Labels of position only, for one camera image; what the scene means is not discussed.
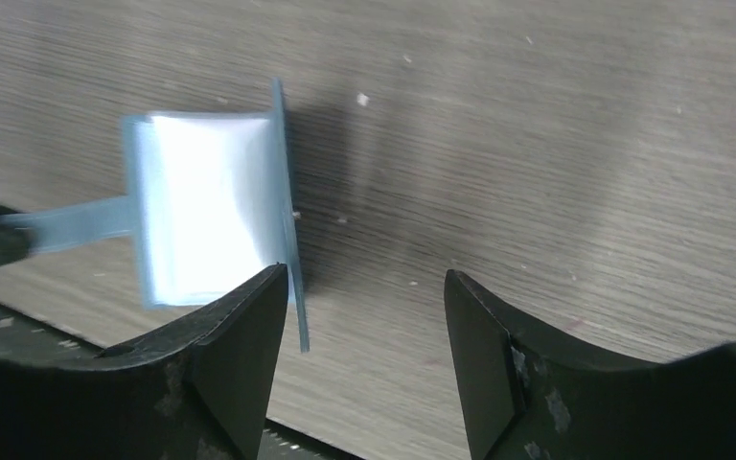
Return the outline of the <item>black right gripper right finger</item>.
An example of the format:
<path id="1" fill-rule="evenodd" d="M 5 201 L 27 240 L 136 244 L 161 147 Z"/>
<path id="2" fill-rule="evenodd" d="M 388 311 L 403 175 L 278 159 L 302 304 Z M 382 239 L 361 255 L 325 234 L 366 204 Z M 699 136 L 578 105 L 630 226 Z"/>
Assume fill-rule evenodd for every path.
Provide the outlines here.
<path id="1" fill-rule="evenodd" d="M 472 458 L 736 459 L 736 342 L 624 356 L 454 269 L 444 303 Z"/>

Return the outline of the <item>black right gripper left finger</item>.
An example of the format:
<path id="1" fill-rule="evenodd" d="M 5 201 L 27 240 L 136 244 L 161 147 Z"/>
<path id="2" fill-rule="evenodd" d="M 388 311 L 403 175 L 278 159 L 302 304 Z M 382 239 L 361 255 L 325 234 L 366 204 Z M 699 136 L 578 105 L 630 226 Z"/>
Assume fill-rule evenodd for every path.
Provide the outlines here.
<path id="1" fill-rule="evenodd" d="M 256 458 L 287 306 L 273 264 L 93 356 L 0 353 L 0 459 Z"/>

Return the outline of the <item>blue card holder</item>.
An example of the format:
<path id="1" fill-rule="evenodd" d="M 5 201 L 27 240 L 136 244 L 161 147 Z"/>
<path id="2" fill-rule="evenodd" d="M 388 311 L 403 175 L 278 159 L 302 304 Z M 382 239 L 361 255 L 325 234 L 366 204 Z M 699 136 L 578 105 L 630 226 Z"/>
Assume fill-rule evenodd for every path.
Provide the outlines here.
<path id="1" fill-rule="evenodd" d="M 1 222 L 31 253 L 131 237 L 142 304 L 200 307 L 263 268 L 288 269 L 302 352 L 310 332 L 301 273 L 294 162 L 283 85 L 263 112 L 152 111 L 121 122 L 126 193 Z"/>

